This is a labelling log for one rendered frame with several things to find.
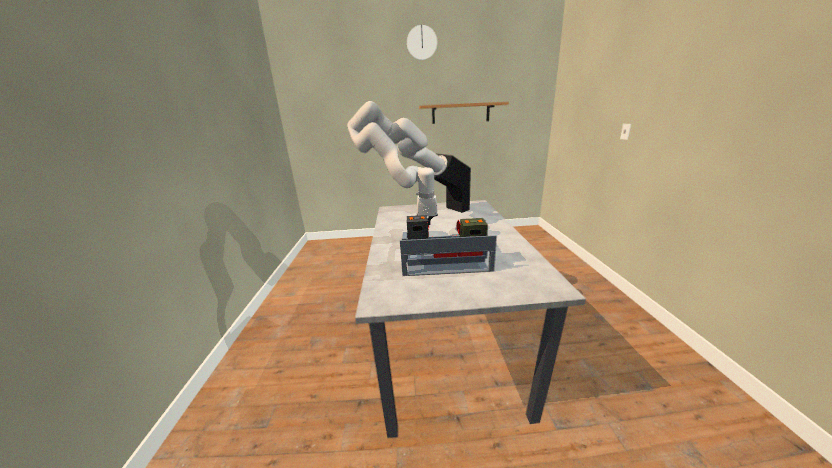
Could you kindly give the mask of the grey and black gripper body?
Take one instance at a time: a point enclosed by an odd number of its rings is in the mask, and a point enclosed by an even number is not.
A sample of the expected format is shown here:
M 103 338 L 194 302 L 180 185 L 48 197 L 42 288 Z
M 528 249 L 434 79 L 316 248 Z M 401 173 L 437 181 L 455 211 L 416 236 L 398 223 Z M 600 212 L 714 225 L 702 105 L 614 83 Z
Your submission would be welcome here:
M 437 215 L 437 199 L 436 196 L 423 199 L 417 198 L 417 215 L 436 216 Z

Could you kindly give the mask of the dark green case with orange latches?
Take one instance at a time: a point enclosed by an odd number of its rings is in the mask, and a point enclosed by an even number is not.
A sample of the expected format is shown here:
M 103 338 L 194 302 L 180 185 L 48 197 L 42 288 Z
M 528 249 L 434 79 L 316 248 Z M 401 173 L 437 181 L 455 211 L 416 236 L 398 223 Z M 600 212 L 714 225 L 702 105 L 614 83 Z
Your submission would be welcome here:
M 487 231 L 484 218 L 460 219 L 460 237 L 487 236 Z

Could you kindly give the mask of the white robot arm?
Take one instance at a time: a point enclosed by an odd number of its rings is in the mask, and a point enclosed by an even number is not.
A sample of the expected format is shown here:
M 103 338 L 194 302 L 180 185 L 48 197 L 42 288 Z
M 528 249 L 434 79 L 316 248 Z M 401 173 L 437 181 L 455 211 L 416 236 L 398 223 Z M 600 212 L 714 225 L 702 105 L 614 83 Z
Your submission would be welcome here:
M 419 190 L 416 195 L 423 199 L 434 197 L 434 175 L 444 172 L 447 159 L 425 148 L 428 144 L 427 137 L 410 120 L 401 118 L 392 123 L 376 103 L 368 101 L 348 122 L 347 127 L 357 149 L 367 153 L 373 147 L 384 159 L 390 175 L 399 185 L 411 188 L 418 181 Z M 397 148 L 395 144 L 398 142 Z M 399 161 L 398 152 L 426 168 L 409 166 L 405 170 Z

